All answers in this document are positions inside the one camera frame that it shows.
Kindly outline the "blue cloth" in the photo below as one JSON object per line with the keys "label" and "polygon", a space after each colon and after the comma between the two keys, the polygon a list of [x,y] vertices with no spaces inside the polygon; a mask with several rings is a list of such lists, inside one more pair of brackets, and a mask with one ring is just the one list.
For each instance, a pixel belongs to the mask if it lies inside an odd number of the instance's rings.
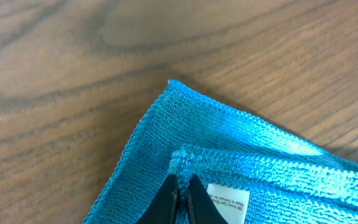
{"label": "blue cloth", "polygon": [[171,80],[144,114],[85,223],[134,223],[178,178],[177,222],[200,178],[229,223],[358,223],[358,164]]}

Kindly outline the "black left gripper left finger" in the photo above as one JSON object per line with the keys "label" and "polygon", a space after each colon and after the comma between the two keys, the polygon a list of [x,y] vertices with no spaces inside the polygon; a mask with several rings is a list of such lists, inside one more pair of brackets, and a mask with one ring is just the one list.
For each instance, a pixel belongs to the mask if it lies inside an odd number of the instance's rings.
{"label": "black left gripper left finger", "polygon": [[167,175],[155,197],[135,224],[174,224],[178,205],[178,177]]}

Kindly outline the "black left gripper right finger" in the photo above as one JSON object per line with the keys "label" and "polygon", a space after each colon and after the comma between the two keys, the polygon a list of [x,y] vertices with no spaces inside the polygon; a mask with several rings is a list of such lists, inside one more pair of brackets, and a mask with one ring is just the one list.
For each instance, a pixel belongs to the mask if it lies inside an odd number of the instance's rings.
{"label": "black left gripper right finger", "polygon": [[190,179],[186,204],[189,224],[227,224],[196,174]]}

